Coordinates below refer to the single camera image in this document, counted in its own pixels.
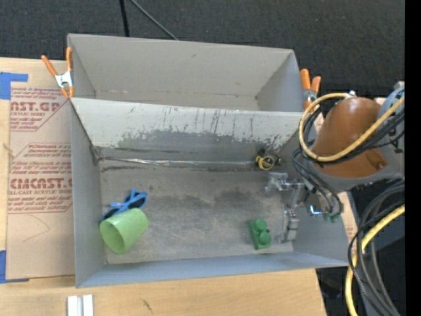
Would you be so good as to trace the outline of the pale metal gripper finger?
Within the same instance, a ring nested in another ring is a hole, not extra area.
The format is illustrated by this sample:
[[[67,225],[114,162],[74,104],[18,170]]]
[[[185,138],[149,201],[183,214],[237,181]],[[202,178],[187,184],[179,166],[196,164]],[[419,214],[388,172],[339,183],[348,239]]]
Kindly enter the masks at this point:
[[[290,190],[288,173],[286,172],[270,172],[268,173],[268,182],[264,187],[266,197],[273,196],[276,192]]]
[[[300,219],[294,210],[286,209],[282,216],[282,228],[276,236],[277,243],[293,242],[297,237]]]

